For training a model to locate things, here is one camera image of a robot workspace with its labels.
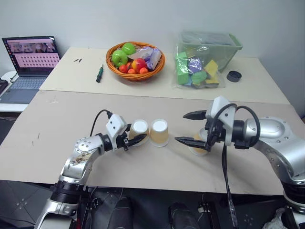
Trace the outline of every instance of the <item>fruit basket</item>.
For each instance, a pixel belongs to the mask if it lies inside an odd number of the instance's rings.
[[[147,43],[143,43],[143,42],[129,42],[132,43],[136,49],[148,46],[151,48],[157,48],[156,46],[153,46],[151,44],[147,44]],[[122,46],[125,44],[121,43],[121,44],[117,44],[115,46],[113,46],[112,48],[110,48],[107,51],[106,54],[106,63],[108,65],[108,67],[110,68],[111,71],[113,71],[114,73],[118,74],[119,76],[121,76],[122,78],[129,80],[129,81],[143,81],[143,80],[147,80],[150,77],[152,77],[153,75],[157,74],[158,72],[160,72],[162,70],[162,68],[164,67],[165,64],[165,56],[164,53],[160,50],[161,53],[161,57],[159,59],[159,62],[157,63],[155,69],[153,71],[147,72],[147,73],[142,73],[142,74],[130,74],[130,73],[122,73],[119,71],[119,69],[115,66],[115,64],[112,62],[112,54],[114,51],[116,50],[120,50],[122,49]]]

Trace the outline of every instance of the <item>screwdriver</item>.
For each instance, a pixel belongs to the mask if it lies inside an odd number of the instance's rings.
[[[99,71],[99,73],[97,74],[97,77],[96,77],[96,82],[98,82],[98,83],[101,82],[101,78],[102,78],[102,75],[103,75],[103,66],[104,66],[104,64],[102,64],[102,66],[100,68],[100,71]]]

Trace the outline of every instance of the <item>laptop keyboard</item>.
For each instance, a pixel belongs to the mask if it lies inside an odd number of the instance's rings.
[[[39,89],[45,78],[18,78],[10,89]]]

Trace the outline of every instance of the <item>green plastic bin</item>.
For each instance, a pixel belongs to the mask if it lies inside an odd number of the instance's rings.
[[[195,53],[206,65],[210,60],[218,64],[222,72],[243,45],[230,33],[183,31],[178,43],[179,52]]]

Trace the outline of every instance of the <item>cardboard sheet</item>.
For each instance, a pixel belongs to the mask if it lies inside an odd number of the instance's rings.
[[[225,192],[221,167],[222,145],[206,156],[195,156],[176,136],[194,136],[202,121],[183,119],[190,111],[206,109],[210,101],[139,96],[39,91],[19,116],[0,146],[0,179],[54,183],[72,153],[75,142],[89,136],[96,114],[108,109],[131,123],[168,122],[170,141],[157,148],[146,142],[129,151],[107,152],[93,166],[88,185],[186,191]],[[295,134],[305,137],[305,126],[294,108],[284,104],[238,103],[252,108],[259,117],[286,120]],[[239,111],[236,119],[251,116]],[[94,134],[105,133],[102,114]],[[265,156],[255,149],[228,147],[228,176],[232,193],[282,194],[282,186]]]
[[[131,83],[107,67],[106,53],[103,49],[69,48],[40,89],[210,100],[223,95],[231,101],[290,104],[257,58],[233,58],[223,72],[225,88],[195,90],[174,86],[176,75],[172,54],[165,54],[166,63],[159,74],[143,83]],[[95,80],[102,63],[104,72],[101,83],[97,83]],[[227,80],[231,70],[243,75],[238,83]]]

